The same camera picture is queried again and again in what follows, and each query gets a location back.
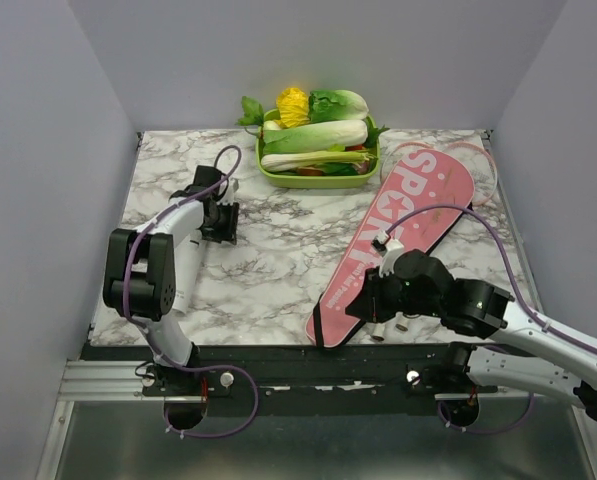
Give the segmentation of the white green napa cabbage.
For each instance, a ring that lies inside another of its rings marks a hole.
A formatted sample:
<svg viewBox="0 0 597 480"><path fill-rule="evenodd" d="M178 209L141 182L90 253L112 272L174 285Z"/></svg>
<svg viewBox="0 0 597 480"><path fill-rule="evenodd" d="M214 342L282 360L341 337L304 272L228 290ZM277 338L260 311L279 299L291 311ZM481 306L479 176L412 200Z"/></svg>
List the white green napa cabbage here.
<svg viewBox="0 0 597 480"><path fill-rule="evenodd" d="M263 133L262 153L294 154L328 150L334 146L355 146L368 137L363 120L340 120L309 124Z"/></svg>

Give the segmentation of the green vegetable basket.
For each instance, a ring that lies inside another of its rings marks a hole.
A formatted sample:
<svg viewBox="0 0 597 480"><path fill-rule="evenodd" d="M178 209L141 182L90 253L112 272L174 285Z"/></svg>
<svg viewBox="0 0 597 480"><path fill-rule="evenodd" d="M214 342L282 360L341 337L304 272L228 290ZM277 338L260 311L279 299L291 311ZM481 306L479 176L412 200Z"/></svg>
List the green vegetable basket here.
<svg viewBox="0 0 597 480"><path fill-rule="evenodd" d="M363 121L368 127L367 139L355 146L334 146L329 151L356 151L367 150L376 156L371 162L363 163L330 163L314 165L311 167L297 168L295 170L270 173L265 171L260 160L264 156L263 133L268 130L281 130L279 124L279 113L276 110L264 114L264 124L258 128L256 140L256 158L260 172L267 177L267 180L274 186L284 188L352 188L365 184L368 179L377 171L380 165L380 143L379 137L388 130L387 127L378 127L373 118L367 116Z"/></svg>

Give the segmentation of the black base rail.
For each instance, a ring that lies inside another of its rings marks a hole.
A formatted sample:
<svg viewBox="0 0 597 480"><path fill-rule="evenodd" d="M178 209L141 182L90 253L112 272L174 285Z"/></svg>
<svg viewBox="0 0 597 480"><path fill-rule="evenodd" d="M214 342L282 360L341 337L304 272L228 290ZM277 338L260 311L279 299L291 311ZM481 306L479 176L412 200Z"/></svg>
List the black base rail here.
<svg viewBox="0 0 597 480"><path fill-rule="evenodd" d="M177 423L201 415L433 415L447 398L473 423L478 399L492 387L466 376L474 347L461 342L384 346L203 346L196 372L157 366L146 347L85 345L85 361L136 362L139 396L160 401Z"/></svg>

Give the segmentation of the white shuttlecock tube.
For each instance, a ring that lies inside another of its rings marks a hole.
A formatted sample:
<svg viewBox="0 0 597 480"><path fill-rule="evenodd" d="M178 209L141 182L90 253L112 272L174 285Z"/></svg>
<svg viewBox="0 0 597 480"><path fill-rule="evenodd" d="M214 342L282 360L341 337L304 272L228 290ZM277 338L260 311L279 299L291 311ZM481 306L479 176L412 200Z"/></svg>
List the white shuttlecock tube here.
<svg viewBox="0 0 597 480"><path fill-rule="evenodd" d="M173 309L186 314L197 275L205 253L205 242L199 234L190 234L174 250L176 293Z"/></svg>

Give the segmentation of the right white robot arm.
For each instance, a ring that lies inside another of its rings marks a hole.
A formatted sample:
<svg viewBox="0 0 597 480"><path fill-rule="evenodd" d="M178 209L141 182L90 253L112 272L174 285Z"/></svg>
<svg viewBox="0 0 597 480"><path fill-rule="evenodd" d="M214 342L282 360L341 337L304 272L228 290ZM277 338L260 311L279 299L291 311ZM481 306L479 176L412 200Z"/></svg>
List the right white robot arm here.
<svg viewBox="0 0 597 480"><path fill-rule="evenodd" d="M382 265L367 269L345 312L368 323L397 314L434 317L460 335L523 352L453 342L439 364L420 372L413 386L418 392L509 387L557 398L597 422L597 340L524 310L508 291L484 280L453 277L440 260L419 250L388 254Z"/></svg>

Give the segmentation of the dark green lettuce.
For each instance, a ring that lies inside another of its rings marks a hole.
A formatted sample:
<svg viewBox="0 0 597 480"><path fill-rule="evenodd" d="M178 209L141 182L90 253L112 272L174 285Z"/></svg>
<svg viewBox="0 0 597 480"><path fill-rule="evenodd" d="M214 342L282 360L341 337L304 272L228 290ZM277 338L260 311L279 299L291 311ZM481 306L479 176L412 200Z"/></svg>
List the dark green lettuce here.
<svg viewBox="0 0 597 480"><path fill-rule="evenodd" d="M308 106L311 123L364 120L369 114L365 99L350 90L312 90Z"/></svg>

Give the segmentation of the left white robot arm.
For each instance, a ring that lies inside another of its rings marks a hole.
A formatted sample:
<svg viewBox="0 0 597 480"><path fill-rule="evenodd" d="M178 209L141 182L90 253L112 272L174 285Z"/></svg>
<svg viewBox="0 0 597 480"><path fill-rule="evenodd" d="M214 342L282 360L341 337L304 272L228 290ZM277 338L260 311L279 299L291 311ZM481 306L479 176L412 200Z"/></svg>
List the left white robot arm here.
<svg viewBox="0 0 597 480"><path fill-rule="evenodd" d="M199 166L151 220L110 234L103 302L139 329L165 368L199 367L198 348L176 315L189 306L207 244L237 243L236 190L218 168Z"/></svg>

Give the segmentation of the yellow leafy vegetable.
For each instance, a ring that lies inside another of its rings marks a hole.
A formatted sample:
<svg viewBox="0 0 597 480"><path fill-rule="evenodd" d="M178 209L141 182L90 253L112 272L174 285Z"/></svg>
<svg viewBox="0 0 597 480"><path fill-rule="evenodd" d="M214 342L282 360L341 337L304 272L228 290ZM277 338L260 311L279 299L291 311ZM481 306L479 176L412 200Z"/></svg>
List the yellow leafy vegetable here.
<svg viewBox="0 0 597 480"><path fill-rule="evenodd" d="M300 88L289 87L276 99L280 116L279 124L283 128L294 128L310 123L309 96Z"/></svg>

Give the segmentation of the pink racket bag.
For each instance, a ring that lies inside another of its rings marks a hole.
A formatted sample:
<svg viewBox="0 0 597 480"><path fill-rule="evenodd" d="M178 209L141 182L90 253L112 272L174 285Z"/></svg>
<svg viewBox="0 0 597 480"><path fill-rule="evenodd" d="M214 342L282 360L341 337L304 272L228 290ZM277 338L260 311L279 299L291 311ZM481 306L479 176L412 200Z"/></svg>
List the pink racket bag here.
<svg viewBox="0 0 597 480"><path fill-rule="evenodd" d="M318 347L346 343L364 323L345 312L360 294L365 271L379 268L394 248L429 253L469 207L472 175L445 152L421 148L404 154L386 176L306 323Z"/></svg>

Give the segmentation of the white green celery stalk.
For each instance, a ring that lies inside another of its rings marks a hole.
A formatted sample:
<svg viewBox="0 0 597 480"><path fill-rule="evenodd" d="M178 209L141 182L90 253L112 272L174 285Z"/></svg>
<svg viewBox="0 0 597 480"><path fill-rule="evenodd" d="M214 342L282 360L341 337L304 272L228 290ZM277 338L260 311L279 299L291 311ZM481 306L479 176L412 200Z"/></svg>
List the white green celery stalk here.
<svg viewBox="0 0 597 480"><path fill-rule="evenodd" d="M297 168L330 163L371 162L376 156L367 150L356 151L314 151L290 154L266 154L260 160L261 167L270 173L295 170Z"/></svg>

